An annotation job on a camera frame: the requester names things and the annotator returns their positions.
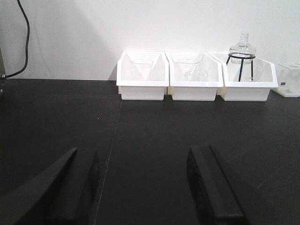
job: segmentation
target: clear plastic container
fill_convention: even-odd
[[[256,48],[248,42],[248,38],[249,34],[242,33],[240,35],[240,41],[236,45],[230,47],[230,53],[238,57],[249,57],[250,55],[255,55]],[[252,59],[244,60],[244,64],[250,64],[251,61]],[[235,64],[241,64],[241,59],[235,59],[231,57],[231,62]]]

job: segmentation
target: black metal stand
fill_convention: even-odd
[[[240,55],[246,55],[248,57],[241,57],[241,56],[235,56],[235,54],[240,54]],[[226,65],[228,65],[229,59],[230,58],[235,58],[235,59],[241,59],[242,62],[240,64],[240,75],[239,75],[239,82],[240,82],[240,78],[242,77],[242,71],[243,71],[243,64],[244,64],[244,60],[251,60],[255,58],[255,55],[253,54],[248,54],[248,53],[239,53],[239,52],[233,52],[233,53],[229,53],[228,54],[228,59],[226,62]],[[251,79],[253,79],[253,60],[251,61]]]

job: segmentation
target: white wall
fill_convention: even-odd
[[[19,78],[116,79],[124,50],[227,52],[249,33],[257,56],[300,61],[299,0],[21,0],[31,25],[29,66]],[[24,62],[26,24],[0,0],[6,73]]]

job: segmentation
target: transparent container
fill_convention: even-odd
[[[256,48],[248,42],[249,34],[242,33],[240,35],[240,41],[236,45],[230,47],[230,53],[234,53],[234,56],[249,57],[255,55]],[[241,59],[230,58],[232,63],[241,64]],[[250,64],[252,59],[244,60],[244,64]]]
[[[175,63],[180,64],[184,72],[185,81],[199,81],[200,76],[204,74],[200,72],[199,65],[201,59],[179,59]]]

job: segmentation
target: black cable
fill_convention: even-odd
[[[18,5],[23,13],[23,16],[24,16],[24,18],[26,20],[26,24],[27,24],[27,37],[26,37],[26,46],[25,46],[25,64],[24,64],[23,68],[20,69],[18,72],[15,72],[10,75],[1,75],[0,79],[5,79],[5,78],[9,78],[9,77],[20,74],[21,72],[23,72],[26,69],[27,64],[28,64],[28,43],[29,43],[29,35],[30,35],[30,26],[29,26],[29,21],[28,21],[27,15],[24,12],[24,9],[20,3],[20,0],[17,0],[17,2],[18,2]]]

